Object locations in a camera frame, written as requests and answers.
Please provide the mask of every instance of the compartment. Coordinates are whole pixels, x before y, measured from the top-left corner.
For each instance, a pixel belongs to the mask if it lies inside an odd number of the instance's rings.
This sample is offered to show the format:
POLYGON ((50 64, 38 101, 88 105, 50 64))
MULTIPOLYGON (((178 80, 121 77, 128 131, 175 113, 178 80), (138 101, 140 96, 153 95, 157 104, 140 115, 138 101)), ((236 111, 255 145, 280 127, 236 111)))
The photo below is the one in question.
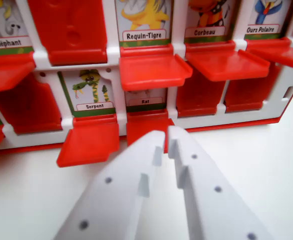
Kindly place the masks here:
POLYGON ((231 81, 224 99, 226 112, 261 109, 263 101, 269 96, 279 72, 280 67, 272 62, 269 74, 266 77, 231 81))
POLYGON ((102 0, 28 0, 52 65, 107 62, 102 0))
POLYGON ((17 134, 62 130, 51 88, 28 74, 16 87, 0 92, 0 111, 17 134))
POLYGON ((32 43, 16 1, 0 0, 0 56, 32 51, 32 43))
POLYGON ((63 71, 58 75, 74 117, 115 113, 112 83, 96 69, 63 71))
POLYGON ((224 81, 210 81, 196 68, 193 68, 192 77, 186 79, 185 84, 180 86, 177 91, 178 117, 215 114, 224 86, 224 81))

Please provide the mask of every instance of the white plastic frame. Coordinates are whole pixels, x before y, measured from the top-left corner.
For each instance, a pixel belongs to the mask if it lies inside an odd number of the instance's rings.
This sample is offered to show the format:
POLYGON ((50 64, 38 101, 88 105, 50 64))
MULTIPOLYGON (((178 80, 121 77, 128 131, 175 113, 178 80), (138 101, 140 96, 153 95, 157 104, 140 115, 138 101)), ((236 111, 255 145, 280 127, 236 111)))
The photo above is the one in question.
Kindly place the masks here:
MULTIPOLYGON (((38 81, 48 83, 50 85, 62 115, 63 130, 17 135, 14 132, 13 127, 7 123, 3 115, 0 113, 0 119, 4 124, 3 133, 5 134, 5 139, 0 144, 0 149, 28 147, 64 142, 68 130, 73 128, 73 116, 71 114, 65 94, 61 87, 59 78, 57 76, 58 71, 97 69, 102 77, 109 79, 112 82, 113 86, 113 93, 115 99, 114 103, 117 121, 120 128, 120 135, 126 135, 127 115, 125 97, 124 91, 120 83, 118 67, 120 47, 118 41, 117 19, 115 10, 116 0, 102 1, 104 16, 107 16, 105 17, 105 27, 108 40, 108 62, 101 64, 52 66, 49 62, 48 53, 40 41, 27 0, 16 0, 35 51, 33 54, 33 58, 36 63, 35 75, 38 81), (106 72, 106 68, 110 68, 111 72, 106 72), (39 72, 45 72, 46 77, 41 77, 39 75, 39 72)), ((246 41, 244 40, 244 35, 246 32, 246 27, 249 20, 249 16, 251 14, 251 10, 254 7, 253 5, 254 1, 252 0, 241 1, 238 12, 238 18, 232 36, 232 40, 236 43, 236 50, 246 49, 246 41)), ((187 10, 188 1, 175 1, 172 20, 172 45, 174 48, 174 53, 179 54, 182 58, 185 58, 184 32, 186 26, 187 10)), ((293 47, 293 17, 291 19, 288 31, 286 33, 286 37, 292 40, 293 47)), ((185 129, 277 118, 281 116, 281 114, 283 113, 292 95, 289 94, 288 96, 283 97, 286 93, 286 90, 289 87, 292 87, 291 93, 293 93, 293 68, 281 66, 281 72, 271 91, 271 94, 268 97, 268 99, 266 99, 263 102, 263 107, 260 110, 225 113, 226 107, 223 103, 224 96, 227 91, 227 86, 228 81, 225 84, 224 92, 220 100, 220 103, 217 105, 217 113, 215 115, 194 117, 177 116, 177 87, 169 87, 167 94, 167 110, 169 113, 169 117, 172 118, 175 125, 185 129)))

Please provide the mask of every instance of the hole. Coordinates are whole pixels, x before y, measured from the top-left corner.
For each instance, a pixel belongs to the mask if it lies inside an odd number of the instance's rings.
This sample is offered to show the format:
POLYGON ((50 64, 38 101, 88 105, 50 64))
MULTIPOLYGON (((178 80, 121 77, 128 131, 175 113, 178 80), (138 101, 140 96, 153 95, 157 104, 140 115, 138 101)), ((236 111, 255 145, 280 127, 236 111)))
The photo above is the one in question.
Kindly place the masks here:
POLYGON ((283 96, 284 99, 290 99, 293 95, 293 86, 289 86, 283 96))
POLYGON ((247 235, 247 238, 250 239, 250 240, 256 240, 257 237, 254 233, 250 232, 248 235, 247 235))
POLYGON ((214 188, 214 190, 215 190, 217 193, 222 192, 222 188, 221 188, 220 186, 216 186, 216 187, 214 188))
POLYGON ((79 225, 80 230, 85 230, 87 227, 88 227, 88 221, 87 220, 83 220, 83 221, 80 222, 80 225, 79 225))
POLYGON ((106 182, 106 184, 109 184, 109 183, 111 183, 113 181, 113 179, 111 178, 111 177, 107 177, 107 178, 105 178, 105 182, 106 182))

